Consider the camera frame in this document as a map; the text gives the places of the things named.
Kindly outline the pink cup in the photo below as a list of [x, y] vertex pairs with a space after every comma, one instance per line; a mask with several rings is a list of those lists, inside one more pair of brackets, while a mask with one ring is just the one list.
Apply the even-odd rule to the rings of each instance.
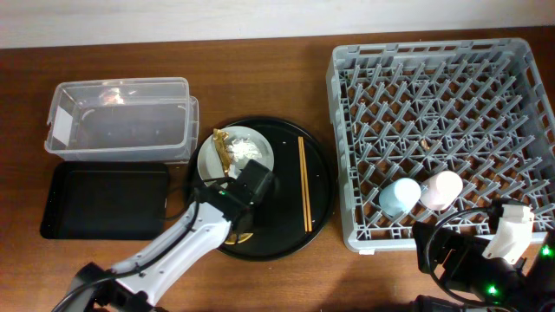
[[421, 184], [420, 202], [430, 210], [447, 209], [463, 189], [462, 178], [455, 172], [443, 171]]

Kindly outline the blue cup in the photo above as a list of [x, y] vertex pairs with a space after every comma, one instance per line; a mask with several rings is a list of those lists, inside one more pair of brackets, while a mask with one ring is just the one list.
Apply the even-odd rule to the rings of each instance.
[[420, 185], [413, 179], [402, 178], [383, 188], [378, 201], [382, 210], [394, 217], [412, 210], [420, 197]]

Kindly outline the yellow bowl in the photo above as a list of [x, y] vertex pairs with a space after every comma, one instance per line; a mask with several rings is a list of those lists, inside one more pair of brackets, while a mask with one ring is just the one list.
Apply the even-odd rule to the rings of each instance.
[[235, 245], [235, 244], [242, 244], [245, 241], [249, 240], [253, 236], [252, 233], [235, 233], [232, 232], [224, 241], [224, 244], [227, 245]]

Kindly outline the gold brown snack wrapper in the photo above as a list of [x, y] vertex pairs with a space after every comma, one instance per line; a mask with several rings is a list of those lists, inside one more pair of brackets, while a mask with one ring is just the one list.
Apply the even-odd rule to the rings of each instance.
[[229, 137], [229, 133], [221, 129], [214, 128], [212, 132], [212, 140], [219, 156], [220, 164], [225, 176], [229, 175], [232, 159], [227, 152], [225, 140]]

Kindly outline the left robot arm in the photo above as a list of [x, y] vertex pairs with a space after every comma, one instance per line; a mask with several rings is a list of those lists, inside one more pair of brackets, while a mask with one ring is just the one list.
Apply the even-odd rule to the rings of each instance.
[[271, 188], [273, 172], [255, 160], [237, 178], [222, 178], [193, 191], [189, 209], [168, 230], [130, 258], [103, 270], [83, 267], [54, 311], [155, 311], [157, 302], [190, 267], [226, 239], [251, 233], [254, 212]]

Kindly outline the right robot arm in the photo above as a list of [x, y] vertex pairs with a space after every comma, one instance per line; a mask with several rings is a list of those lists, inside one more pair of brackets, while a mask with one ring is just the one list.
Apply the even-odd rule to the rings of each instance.
[[[485, 212], [495, 235], [488, 240], [445, 227], [455, 218]], [[419, 295], [413, 311], [553, 311], [554, 232], [546, 234], [530, 270], [522, 257], [532, 240], [534, 213], [526, 204], [495, 199], [488, 207], [456, 212], [436, 225], [413, 224], [420, 272], [454, 301]]]

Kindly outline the grey dishwasher rack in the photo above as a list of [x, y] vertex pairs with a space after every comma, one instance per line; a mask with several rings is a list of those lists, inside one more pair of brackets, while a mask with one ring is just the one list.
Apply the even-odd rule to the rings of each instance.
[[[412, 226], [446, 219], [491, 238], [483, 207], [532, 208], [532, 241], [554, 227], [554, 113], [520, 38], [342, 45], [326, 75], [345, 246], [360, 255], [412, 250]], [[444, 211], [386, 213], [379, 194], [401, 178], [452, 171], [463, 183]]]

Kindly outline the round black serving tray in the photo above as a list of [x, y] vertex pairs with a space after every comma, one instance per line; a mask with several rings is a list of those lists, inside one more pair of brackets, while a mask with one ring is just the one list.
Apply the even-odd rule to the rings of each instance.
[[[333, 211], [336, 181], [324, 146], [295, 123], [277, 117], [249, 117], [229, 124], [261, 133], [274, 153], [272, 188], [254, 211], [253, 235], [243, 243], [222, 244], [219, 251], [247, 261], [271, 261], [301, 250], [326, 225]], [[304, 230], [297, 139], [304, 139], [312, 231]]]

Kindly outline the wooden chopstick left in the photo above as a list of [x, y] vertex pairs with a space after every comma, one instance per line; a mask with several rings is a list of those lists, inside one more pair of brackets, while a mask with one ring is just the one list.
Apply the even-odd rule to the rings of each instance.
[[303, 204], [303, 216], [304, 216], [304, 231], [308, 232], [308, 218], [307, 218], [307, 207], [305, 198], [305, 182], [304, 182], [304, 148], [303, 148], [303, 137], [298, 136], [298, 154], [299, 154], [299, 166], [300, 166], [300, 180], [301, 180], [301, 190], [302, 190], [302, 204]]

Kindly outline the wooden chopstick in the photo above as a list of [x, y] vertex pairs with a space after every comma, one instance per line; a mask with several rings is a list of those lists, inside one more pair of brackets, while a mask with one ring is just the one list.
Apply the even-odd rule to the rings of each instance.
[[304, 145], [304, 138], [303, 138], [303, 148], [304, 148], [304, 182], [305, 182], [305, 198], [306, 198], [306, 207], [307, 207], [307, 218], [308, 218], [308, 232], [312, 232], [312, 220], [311, 220], [311, 210], [310, 210], [310, 190], [309, 190], [309, 181], [308, 181], [308, 172], [307, 172], [307, 162], [306, 162], [306, 152], [305, 152], [305, 145]]
[[304, 148], [303, 148], [303, 137], [298, 136], [298, 154], [299, 154], [299, 166], [300, 166], [300, 180], [301, 180], [301, 190], [302, 190], [302, 204], [303, 204], [303, 216], [304, 216], [304, 231], [308, 232], [308, 218], [307, 218], [307, 207], [305, 198], [305, 182], [304, 182]]

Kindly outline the wooden chopstick right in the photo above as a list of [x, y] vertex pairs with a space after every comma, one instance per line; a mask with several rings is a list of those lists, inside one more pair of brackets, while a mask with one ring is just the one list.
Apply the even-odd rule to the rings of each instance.
[[310, 190], [309, 190], [309, 181], [308, 181], [308, 172], [307, 172], [307, 162], [306, 162], [306, 152], [305, 152], [305, 145], [304, 145], [304, 138], [303, 138], [303, 148], [304, 148], [304, 182], [305, 182], [305, 198], [306, 198], [306, 207], [307, 207], [307, 218], [308, 218], [308, 232], [312, 232], [312, 220], [311, 220], [311, 210], [310, 210]]

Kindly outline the crumpled white tissue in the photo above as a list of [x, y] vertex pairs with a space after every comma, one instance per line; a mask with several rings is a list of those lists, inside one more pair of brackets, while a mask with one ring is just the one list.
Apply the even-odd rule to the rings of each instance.
[[260, 149], [249, 139], [234, 139], [226, 146], [226, 149], [234, 162], [239, 162], [243, 159], [262, 158]]

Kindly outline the grey plate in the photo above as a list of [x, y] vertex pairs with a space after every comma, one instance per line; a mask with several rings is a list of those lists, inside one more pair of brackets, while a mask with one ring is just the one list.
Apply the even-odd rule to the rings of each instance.
[[[274, 153], [269, 141], [258, 131], [242, 126], [224, 127], [223, 146], [231, 158], [229, 176], [237, 178], [243, 171], [248, 161], [256, 160], [269, 170], [274, 167]], [[223, 178], [226, 176], [221, 164], [219, 154], [212, 133], [199, 149], [197, 158], [197, 174], [206, 185], [208, 179]]]

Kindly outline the clear plastic bin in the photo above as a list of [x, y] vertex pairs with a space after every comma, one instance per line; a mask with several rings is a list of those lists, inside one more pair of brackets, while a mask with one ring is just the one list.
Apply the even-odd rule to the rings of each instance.
[[182, 77], [59, 84], [44, 148], [66, 161], [186, 163], [199, 140], [199, 102]]

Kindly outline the black rectangular tray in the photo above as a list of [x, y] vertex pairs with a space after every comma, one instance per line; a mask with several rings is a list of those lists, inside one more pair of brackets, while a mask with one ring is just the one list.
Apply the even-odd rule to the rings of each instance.
[[46, 239], [151, 240], [166, 216], [168, 167], [64, 161], [54, 170], [40, 234]]

